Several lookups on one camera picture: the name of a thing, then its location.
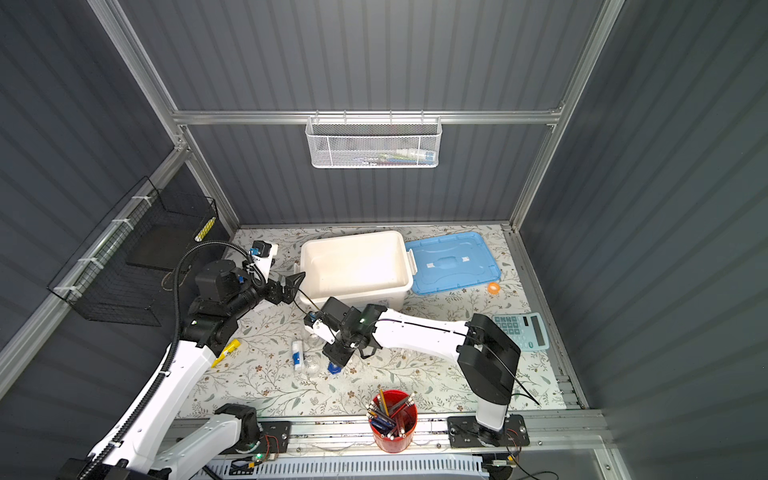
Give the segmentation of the clear glass flask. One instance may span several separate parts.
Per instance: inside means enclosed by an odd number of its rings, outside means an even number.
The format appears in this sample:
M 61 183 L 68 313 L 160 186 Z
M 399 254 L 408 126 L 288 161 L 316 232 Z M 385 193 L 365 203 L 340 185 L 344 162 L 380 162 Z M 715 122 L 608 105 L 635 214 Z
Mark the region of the clear glass flask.
M 321 349 L 325 341 L 315 335 L 311 330 L 306 330 L 303 335 L 303 342 L 306 350 Z

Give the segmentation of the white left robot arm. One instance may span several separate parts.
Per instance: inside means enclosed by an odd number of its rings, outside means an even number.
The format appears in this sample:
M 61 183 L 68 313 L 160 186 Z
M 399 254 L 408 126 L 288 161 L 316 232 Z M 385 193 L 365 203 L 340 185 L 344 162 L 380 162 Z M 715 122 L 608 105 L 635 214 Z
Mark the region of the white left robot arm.
M 256 241 L 237 247 L 244 260 L 216 260 L 195 282 L 187 312 L 174 306 L 175 328 L 164 357 L 124 415 L 83 459 L 69 459 L 59 479 L 189 479 L 228 449 L 251 454 L 264 444 L 253 407 L 228 403 L 193 434 L 163 450 L 161 443 L 193 387 L 213 366 L 240 319 L 267 301 L 291 303 L 304 276 L 269 277 L 278 247 Z

